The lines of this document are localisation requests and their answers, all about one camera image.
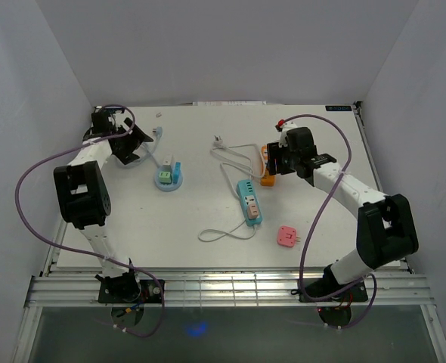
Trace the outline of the orange power strip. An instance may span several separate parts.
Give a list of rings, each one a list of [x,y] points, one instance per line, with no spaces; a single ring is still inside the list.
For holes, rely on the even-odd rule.
[[[264,160],[264,164],[262,167],[262,171],[265,173],[261,178],[260,178],[260,185],[264,186],[264,187],[274,187],[275,184],[275,176],[274,175],[270,175],[267,165],[268,165],[268,151],[267,151],[267,146],[263,145],[261,148],[261,155],[262,158]]]

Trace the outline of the white charger plug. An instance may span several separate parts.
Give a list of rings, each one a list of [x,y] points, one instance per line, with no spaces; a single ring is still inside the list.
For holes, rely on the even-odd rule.
[[[173,168],[175,166],[175,158],[173,154],[166,154],[161,163],[161,168],[163,172],[173,173]]]

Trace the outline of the green charger plug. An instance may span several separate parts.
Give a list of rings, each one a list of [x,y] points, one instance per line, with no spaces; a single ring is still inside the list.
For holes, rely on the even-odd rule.
[[[172,183],[172,174],[168,171],[158,173],[157,180],[162,185],[170,185]]]

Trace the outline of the blue plug adapter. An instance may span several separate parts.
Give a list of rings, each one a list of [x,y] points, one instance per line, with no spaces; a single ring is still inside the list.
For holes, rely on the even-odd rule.
[[[172,183],[177,185],[181,180],[181,163],[176,162],[172,170]]]

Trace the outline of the brown charger plug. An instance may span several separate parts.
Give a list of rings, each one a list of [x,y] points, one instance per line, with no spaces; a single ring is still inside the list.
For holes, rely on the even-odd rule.
[[[251,202],[246,206],[246,214],[249,220],[255,220],[260,216],[259,207],[256,202]]]

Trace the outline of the round light blue power strip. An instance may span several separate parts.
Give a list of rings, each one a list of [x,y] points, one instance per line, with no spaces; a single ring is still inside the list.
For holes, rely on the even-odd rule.
[[[184,181],[182,172],[177,172],[175,176],[176,178],[171,172],[157,170],[154,175],[154,183],[159,190],[172,192],[179,189]]]

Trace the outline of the pink plug adapter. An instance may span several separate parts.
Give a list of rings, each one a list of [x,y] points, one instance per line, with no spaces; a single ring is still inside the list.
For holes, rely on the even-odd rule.
[[[293,248],[298,242],[300,237],[298,231],[294,227],[282,225],[277,230],[277,244],[281,247]]]

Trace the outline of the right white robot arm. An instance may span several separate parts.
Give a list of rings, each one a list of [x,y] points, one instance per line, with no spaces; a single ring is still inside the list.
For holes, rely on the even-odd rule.
[[[270,174],[295,173],[310,186],[327,193],[356,219],[355,248],[328,265],[320,279],[298,292],[305,301],[340,300],[350,286],[372,271],[414,254],[419,249],[408,199],[373,189],[345,172],[337,159],[320,154],[311,130],[294,123],[279,125],[279,141],[268,144]]]

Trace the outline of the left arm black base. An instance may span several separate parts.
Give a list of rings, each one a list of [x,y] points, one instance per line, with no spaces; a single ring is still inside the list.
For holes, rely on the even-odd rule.
[[[102,304],[161,303],[166,282],[140,279],[138,282],[101,282],[97,301]]]

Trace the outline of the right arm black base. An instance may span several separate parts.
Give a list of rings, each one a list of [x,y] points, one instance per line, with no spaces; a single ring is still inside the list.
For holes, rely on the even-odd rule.
[[[345,285],[333,286],[325,282],[323,278],[304,280],[305,292],[313,299],[328,296],[325,302],[349,301],[365,303],[368,301],[367,290],[362,279],[349,284],[347,290],[343,290]]]

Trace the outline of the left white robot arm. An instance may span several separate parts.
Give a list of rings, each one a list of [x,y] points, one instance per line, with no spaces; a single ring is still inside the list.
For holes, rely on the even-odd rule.
[[[101,170],[111,157],[124,166],[136,163],[140,157],[135,151],[153,138],[135,125],[133,116],[118,122],[115,113],[124,111],[109,105],[91,114],[81,151],[69,164],[54,169],[54,183],[63,220],[86,238],[101,264],[96,279],[111,296],[130,303],[141,295],[141,283],[132,261],[121,257],[108,237],[111,201]]]

